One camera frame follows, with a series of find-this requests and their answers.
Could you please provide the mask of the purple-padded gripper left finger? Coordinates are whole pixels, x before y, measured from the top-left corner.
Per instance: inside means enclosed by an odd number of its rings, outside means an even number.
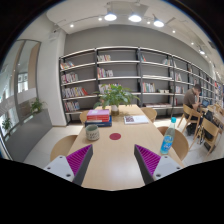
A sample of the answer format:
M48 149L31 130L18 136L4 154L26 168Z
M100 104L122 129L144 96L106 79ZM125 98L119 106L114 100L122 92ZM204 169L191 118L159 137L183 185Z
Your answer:
M59 155L44 170L81 186L92 155L93 146L87 145L68 156Z

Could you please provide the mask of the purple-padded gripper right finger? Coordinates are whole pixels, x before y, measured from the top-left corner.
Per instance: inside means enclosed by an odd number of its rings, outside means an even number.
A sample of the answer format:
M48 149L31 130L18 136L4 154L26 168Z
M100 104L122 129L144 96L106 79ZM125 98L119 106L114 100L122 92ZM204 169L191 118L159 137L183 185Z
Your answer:
M150 184L182 169L170 156L159 156L140 145L134 146L134 155L145 184Z

